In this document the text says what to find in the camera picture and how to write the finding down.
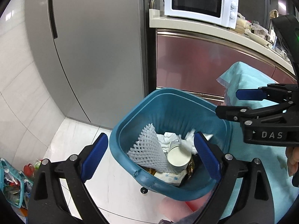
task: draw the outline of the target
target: pink object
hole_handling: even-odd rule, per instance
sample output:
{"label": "pink object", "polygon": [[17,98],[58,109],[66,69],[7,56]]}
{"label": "pink object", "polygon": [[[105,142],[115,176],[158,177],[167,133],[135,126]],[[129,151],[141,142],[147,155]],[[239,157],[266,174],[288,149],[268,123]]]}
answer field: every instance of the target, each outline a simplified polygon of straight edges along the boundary
{"label": "pink object", "polygon": [[177,222],[180,219],[189,216],[194,211],[198,210],[207,203],[212,195],[212,191],[204,195],[203,197],[188,202],[173,200],[166,197],[159,205],[160,213],[166,216],[172,222]]}
{"label": "pink object", "polygon": [[189,208],[192,211],[197,211],[199,208],[204,207],[207,201],[210,199],[212,195],[212,191],[204,195],[203,197],[197,199],[197,200],[192,200],[192,201],[187,201],[186,204],[189,206]]}
{"label": "pink object", "polygon": [[173,200],[169,197],[162,200],[159,205],[159,211],[172,222],[177,222],[193,213],[186,202]]}

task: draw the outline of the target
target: gold foil wrapper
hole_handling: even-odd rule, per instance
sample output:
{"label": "gold foil wrapper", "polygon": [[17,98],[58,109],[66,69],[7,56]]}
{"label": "gold foil wrapper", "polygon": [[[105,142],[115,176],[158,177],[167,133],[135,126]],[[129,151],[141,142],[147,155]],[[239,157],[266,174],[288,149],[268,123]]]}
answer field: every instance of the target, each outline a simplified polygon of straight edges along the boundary
{"label": "gold foil wrapper", "polygon": [[194,169],[195,169],[195,163],[194,163],[193,157],[191,156],[191,160],[187,166],[187,172],[188,172],[187,180],[189,180],[193,176]]}
{"label": "gold foil wrapper", "polygon": [[155,173],[157,172],[155,169],[153,168],[149,168],[149,167],[142,167],[146,172],[150,173],[151,175],[155,175]]}

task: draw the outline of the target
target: blue cloth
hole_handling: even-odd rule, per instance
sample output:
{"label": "blue cloth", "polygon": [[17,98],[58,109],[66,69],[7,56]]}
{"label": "blue cloth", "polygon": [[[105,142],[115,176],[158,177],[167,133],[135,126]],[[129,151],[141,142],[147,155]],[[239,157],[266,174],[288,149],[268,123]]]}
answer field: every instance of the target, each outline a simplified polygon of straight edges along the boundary
{"label": "blue cloth", "polygon": [[[255,89],[265,87],[269,83],[276,83],[264,73],[243,62],[233,64],[217,81],[226,88],[225,103],[227,105],[249,106],[256,109],[276,104],[268,100],[243,101],[237,99],[236,91],[238,89]],[[292,185],[292,178],[288,175],[285,150],[285,147],[244,143],[240,123],[233,123],[233,135],[229,152],[239,160],[252,161],[255,157],[261,159],[273,195],[275,223],[285,215],[299,194],[299,188]],[[222,218],[231,214],[241,183],[242,180],[238,179]]]}

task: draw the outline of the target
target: paper cup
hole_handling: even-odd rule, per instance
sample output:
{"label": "paper cup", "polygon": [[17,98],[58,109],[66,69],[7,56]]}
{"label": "paper cup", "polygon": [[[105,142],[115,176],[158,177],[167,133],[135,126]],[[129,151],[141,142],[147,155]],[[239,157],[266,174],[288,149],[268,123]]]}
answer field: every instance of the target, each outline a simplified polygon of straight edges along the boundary
{"label": "paper cup", "polygon": [[179,146],[180,143],[178,141],[171,141],[168,145],[168,152],[170,152],[171,149],[173,149],[174,147]]}
{"label": "paper cup", "polygon": [[191,160],[191,152],[181,146],[173,147],[167,154],[167,160],[176,173],[185,170]]}

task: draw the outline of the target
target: plastic bag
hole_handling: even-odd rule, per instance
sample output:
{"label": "plastic bag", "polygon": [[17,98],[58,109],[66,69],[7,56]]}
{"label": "plastic bag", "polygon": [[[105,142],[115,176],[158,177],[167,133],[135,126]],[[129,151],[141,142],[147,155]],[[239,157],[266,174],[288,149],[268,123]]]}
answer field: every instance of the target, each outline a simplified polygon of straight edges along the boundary
{"label": "plastic bag", "polygon": [[268,30],[266,30],[264,27],[260,26],[259,24],[253,23],[250,27],[253,30],[254,34],[260,36],[262,39],[265,39],[266,35],[270,36],[268,34]]}

